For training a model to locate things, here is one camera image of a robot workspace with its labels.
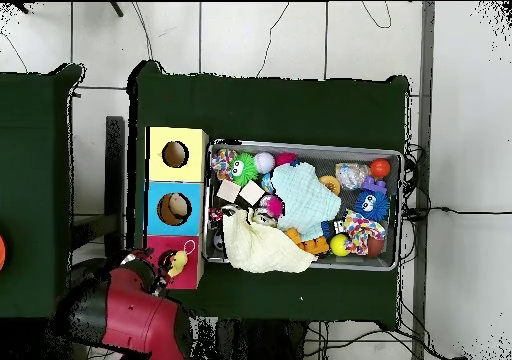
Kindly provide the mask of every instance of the pink ball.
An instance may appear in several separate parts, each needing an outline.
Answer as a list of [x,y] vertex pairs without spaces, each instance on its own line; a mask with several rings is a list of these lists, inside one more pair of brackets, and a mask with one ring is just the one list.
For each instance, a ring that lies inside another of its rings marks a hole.
[[276,157],[276,166],[281,166],[282,164],[291,163],[297,158],[297,154],[295,153],[281,153]]
[[267,210],[267,213],[275,219],[279,219],[283,214],[283,202],[273,195],[265,195],[261,199],[260,204]]

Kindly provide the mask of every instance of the white cloth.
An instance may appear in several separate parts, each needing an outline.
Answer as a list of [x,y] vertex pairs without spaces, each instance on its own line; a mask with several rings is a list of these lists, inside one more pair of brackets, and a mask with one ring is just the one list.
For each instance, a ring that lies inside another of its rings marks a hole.
[[316,260],[279,229],[252,222],[253,213],[249,208],[249,213],[238,210],[233,216],[223,217],[224,246],[234,268],[253,273],[298,273]]

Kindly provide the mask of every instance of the blue box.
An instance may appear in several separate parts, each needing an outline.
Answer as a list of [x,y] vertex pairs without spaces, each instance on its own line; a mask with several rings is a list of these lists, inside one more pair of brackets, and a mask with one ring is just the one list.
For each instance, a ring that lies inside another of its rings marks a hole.
[[[192,206],[187,220],[180,225],[168,225],[162,222],[157,213],[160,199],[171,193],[184,195]],[[148,235],[182,235],[197,236],[201,232],[201,219],[203,215],[203,184],[201,183],[175,183],[175,182],[149,182],[148,193]]]

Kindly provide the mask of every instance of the white ball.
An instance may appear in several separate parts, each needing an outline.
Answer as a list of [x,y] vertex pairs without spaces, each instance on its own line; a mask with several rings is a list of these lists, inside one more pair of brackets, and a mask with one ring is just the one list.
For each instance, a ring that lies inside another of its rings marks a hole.
[[258,153],[254,156],[254,164],[258,173],[268,173],[274,168],[276,162],[272,154]]

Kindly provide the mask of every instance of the green tablecloth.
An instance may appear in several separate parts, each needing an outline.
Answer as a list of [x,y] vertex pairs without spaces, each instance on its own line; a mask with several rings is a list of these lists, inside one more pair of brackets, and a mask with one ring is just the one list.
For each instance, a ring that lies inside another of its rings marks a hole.
[[67,101],[82,68],[0,74],[0,317],[45,318],[70,246]]
[[[386,82],[166,75],[142,62],[129,81],[137,122],[135,239],[142,237],[144,127],[228,138],[403,151],[405,77]],[[395,327],[397,272],[308,269],[263,275],[206,263],[195,291],[169,295],[207,316],[379,321]]]

